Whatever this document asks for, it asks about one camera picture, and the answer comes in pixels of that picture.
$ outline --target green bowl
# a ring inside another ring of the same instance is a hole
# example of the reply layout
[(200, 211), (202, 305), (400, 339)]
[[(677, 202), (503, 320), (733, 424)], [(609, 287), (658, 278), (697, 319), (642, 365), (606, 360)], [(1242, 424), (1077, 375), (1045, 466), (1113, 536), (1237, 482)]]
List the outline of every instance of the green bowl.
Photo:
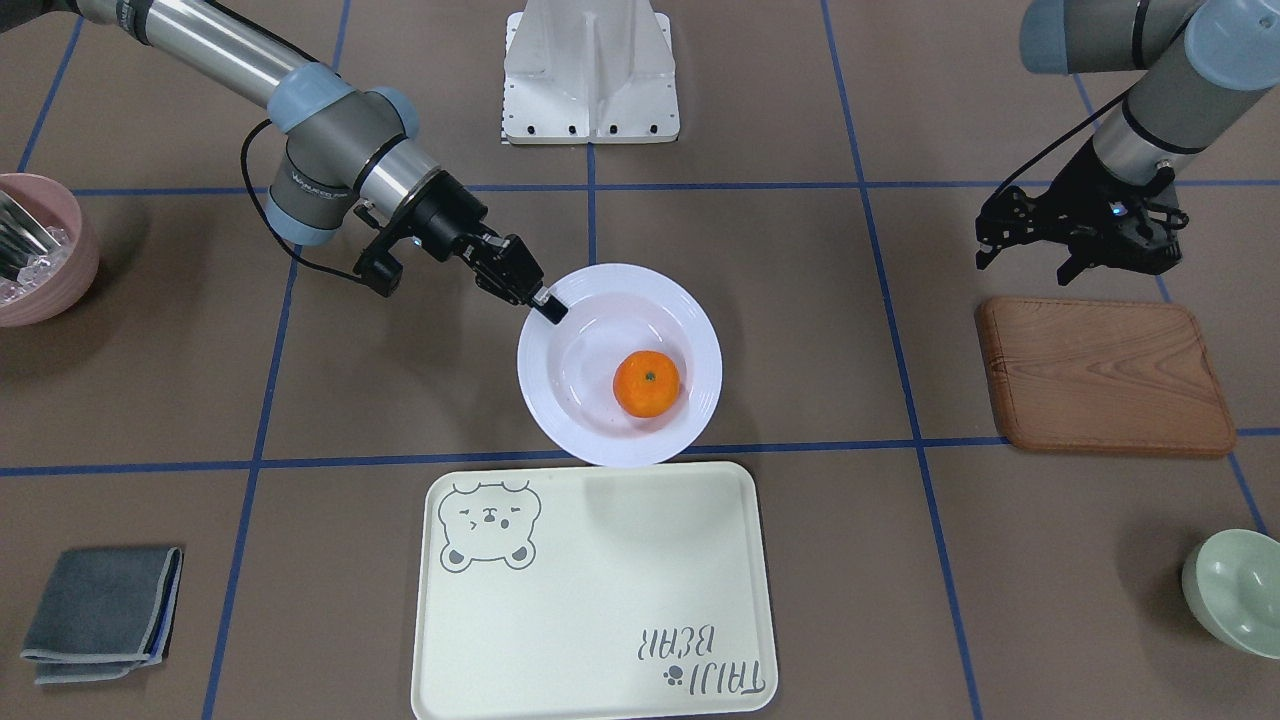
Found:
[(1183, 594), (1213, 637), (1280, 660), (1280, 542), (1253, 530), (1215, 534), (1183, 565)]

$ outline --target bear face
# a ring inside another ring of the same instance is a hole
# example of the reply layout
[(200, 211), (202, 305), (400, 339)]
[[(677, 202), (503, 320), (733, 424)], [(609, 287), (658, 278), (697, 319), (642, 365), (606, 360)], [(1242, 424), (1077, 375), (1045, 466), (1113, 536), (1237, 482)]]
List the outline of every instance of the bear face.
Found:
[(440, 500), (436, 515), (444, 527), (440, 564), (461, 573), (472, 561), (503, 560), (512, 570), (534, 561), (534, 520), (543, 511), (529, 482), (458, 486)]

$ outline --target folded towel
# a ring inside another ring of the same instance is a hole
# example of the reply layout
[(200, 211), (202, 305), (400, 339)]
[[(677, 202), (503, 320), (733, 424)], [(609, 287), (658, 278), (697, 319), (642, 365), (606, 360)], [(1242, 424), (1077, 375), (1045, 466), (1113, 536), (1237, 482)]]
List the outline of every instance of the folded towel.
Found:
[(160, 662), (180, 574), (177, 547), (64, 552), (23, 643), (36, 684), (110, 680)]

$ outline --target white plate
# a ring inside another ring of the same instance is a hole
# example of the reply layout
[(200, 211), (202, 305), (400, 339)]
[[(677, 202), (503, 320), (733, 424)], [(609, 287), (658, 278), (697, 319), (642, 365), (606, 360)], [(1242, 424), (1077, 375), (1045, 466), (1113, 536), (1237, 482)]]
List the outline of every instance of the white plate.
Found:
[[(698, 302), (669, 278), (636, 265), (593, 265), (552, 293), (568, 306), (558, 325), (530, 313), (516, 352), (520, 391), (538, 425), (594, 465), (668, 460), (701, 434), (721, 391), (719, 342)], [(639, 350), (668, 355), (681, 395), (657, 418), (632, 418), (613, 397), (613, 374)]]

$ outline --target wooden tray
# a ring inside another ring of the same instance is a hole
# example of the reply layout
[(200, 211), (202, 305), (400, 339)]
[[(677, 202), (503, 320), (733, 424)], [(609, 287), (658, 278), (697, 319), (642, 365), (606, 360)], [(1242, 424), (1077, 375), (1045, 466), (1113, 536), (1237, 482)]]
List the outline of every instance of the wooden tray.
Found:
[(995, 297), (977, 311), (996, 424), (1024, 450), (1221, 457), (1235, 447), (1180, 305)]

